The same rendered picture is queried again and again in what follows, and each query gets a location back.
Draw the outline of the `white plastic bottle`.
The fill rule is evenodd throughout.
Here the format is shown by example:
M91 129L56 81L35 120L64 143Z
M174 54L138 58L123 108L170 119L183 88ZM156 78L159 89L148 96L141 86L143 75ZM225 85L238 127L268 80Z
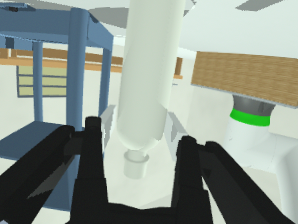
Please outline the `white plastic bottle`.
M146 175L164 134L185 2L130 0L116 126L130 179Z

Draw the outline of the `blue metal shelving unit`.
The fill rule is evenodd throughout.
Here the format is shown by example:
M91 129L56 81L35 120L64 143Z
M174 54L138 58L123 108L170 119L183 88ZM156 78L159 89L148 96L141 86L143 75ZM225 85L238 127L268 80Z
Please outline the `blue metal shelving unit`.
M45 41L68 43L66 125L75 127L75 131L85 129L82 127L82 111L86 47L103 48L98 116L108 107L114 36L88 10L35 9L25 3L0 3L0 48L33 51L34 101L34 121L0 140L0 158L18 161L51 132L64 125L43 122L42 57ZM43 208L71 212L79 159L80 155L75 155Z

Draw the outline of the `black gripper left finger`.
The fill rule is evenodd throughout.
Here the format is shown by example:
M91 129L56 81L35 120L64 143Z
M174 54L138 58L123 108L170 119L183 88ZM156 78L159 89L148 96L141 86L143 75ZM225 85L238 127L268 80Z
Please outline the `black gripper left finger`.
M0 175L0 224L32 224L57 183L80 155L69 224L111 224L103 152L116 105L85 118L84 131L55 129ZM82 141L83 140L83 141Z

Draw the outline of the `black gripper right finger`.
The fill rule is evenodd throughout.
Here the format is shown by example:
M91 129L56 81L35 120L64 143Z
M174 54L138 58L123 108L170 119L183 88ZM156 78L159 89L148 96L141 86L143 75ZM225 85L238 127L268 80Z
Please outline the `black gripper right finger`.
M201 145L187 135L174 112L167 112L164 136L176 162L171 199L175 224L214 224L202 177L226 224L295 224L219 143Z

